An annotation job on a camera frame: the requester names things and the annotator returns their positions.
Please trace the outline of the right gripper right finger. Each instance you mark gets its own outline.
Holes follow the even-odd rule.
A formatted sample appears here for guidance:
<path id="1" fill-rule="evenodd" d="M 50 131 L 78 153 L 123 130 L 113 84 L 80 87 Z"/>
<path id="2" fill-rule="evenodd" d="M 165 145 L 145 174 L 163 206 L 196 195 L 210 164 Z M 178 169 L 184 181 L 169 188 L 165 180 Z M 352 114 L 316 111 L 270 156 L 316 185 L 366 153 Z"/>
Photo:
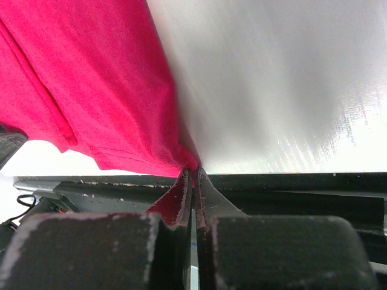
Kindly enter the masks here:
<path id="1" fill-rule="evenodd" d="M 195 174 L 200 289 L 379 289 L 363 243 L 338 216 L 253 215 Z"/>

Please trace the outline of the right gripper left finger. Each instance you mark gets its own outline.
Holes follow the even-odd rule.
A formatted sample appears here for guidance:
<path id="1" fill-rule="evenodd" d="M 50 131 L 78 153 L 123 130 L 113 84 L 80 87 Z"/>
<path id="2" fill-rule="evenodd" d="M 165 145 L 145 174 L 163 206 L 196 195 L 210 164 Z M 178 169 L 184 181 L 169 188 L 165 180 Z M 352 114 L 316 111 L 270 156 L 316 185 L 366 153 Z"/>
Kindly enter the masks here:
<path id="1" fill-rule="evenodd" d="M 2 289 L 188 289 L 192 174 L 141 213 L 28 218 L 1 260 Z"/>

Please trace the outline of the pink t shirt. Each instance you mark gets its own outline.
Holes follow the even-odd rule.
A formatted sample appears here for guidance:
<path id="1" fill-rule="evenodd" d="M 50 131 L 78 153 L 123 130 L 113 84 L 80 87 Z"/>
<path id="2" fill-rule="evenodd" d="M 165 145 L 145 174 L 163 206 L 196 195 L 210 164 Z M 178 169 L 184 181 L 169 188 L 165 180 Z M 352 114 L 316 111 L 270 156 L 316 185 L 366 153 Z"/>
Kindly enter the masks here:
<path id="1" fill-rule="evenodd" d="M 1 126 L 102 170 L 176 177 L 198 165 L 145 1 L 2 1 Z"/>

